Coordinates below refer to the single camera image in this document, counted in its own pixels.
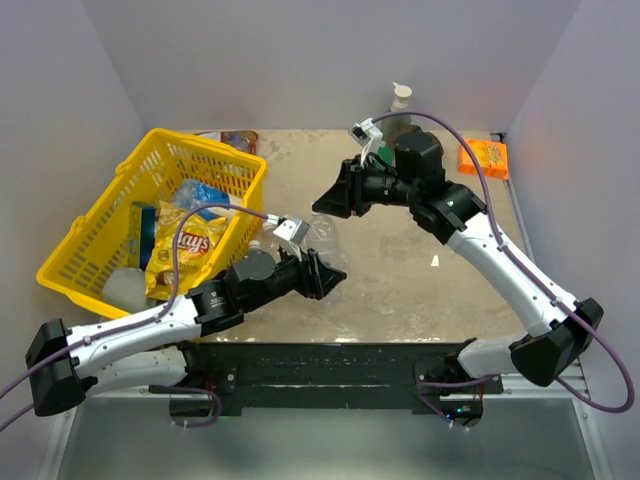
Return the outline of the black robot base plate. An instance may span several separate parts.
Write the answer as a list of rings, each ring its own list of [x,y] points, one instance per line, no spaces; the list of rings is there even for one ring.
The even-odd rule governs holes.
[[[471,426],[481,397],[500,394],[500,379],[466,386],[453,364],[460,343],[191,343],[180,388],[203,388],[225,416],[249,408],[409,410],[432,406]]]

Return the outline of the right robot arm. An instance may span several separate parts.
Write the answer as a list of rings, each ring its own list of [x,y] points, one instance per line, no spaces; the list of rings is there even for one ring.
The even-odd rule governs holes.
[[[505,253],[508,239],[493,234],[484,202],[446,179],[443,154],[432,133],[405,133],[396,140],[394,166],[383,167],[376,157],[367,164],[343,161],[336,182],[312,209],[347,219],[374,204],[406,207],[421,229],[474,266],[513,309],[524,335],[468,342],[445,369],[452,390],[466,393],[482,377],[503,373],[547,387],[590,345],[586,329],[598,327],[603,308],[592,298],[577,300],[544,274],[539,284],[528,278],[537,266],[519,249]]]

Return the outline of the clear plastic bottle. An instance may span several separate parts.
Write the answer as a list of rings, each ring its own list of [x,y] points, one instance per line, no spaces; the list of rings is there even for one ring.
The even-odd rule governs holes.
[[[313,248],[323,262],[346,272],[347,257],[333,218],[313,211],[309,225],[309,231],[305,236],[306,248]]]

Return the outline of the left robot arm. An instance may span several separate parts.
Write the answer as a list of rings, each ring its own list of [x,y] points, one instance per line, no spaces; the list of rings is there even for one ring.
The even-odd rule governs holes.
[[[187,342],[233,328],[291,291],[321,300],[346,277],[313,249],[279,261],[255,250],[187,294],[137,314],[72,328],[50,320],[25,356],[34,412],[53,416],[88,397],[144,385],[196,392],[207,368]]]

